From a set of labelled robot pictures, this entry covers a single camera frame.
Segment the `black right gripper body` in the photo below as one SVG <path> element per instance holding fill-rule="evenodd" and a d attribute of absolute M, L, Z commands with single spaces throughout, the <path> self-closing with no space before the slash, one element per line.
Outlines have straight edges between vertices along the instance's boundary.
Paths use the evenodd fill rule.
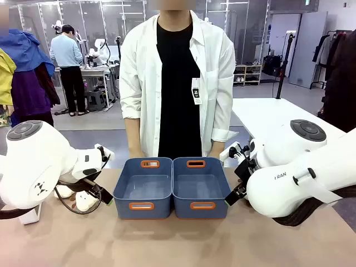
<path fill-rule="evenodd" d="M 235 192 L 246 192 L 248 180 L 252 174 L 252 163 L 247 158 L 238 158 L 238 166 L 234 173 L 241 180 L 234 189 Z"/>

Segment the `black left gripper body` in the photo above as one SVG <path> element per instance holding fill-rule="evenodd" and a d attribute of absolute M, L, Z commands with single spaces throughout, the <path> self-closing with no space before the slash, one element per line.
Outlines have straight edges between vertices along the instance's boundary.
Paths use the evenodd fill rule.
<path fill-rule="evenodd" d="M 57 185 L 67 186 L 69 189 L 71 189 L 74 192 L 85 191 L 91 195 L 100 195 L 100 187 L 95 182 L 93 182 L 87 178 L 78 180 L 74 184 L 59 181 L 57 183 Z"/>

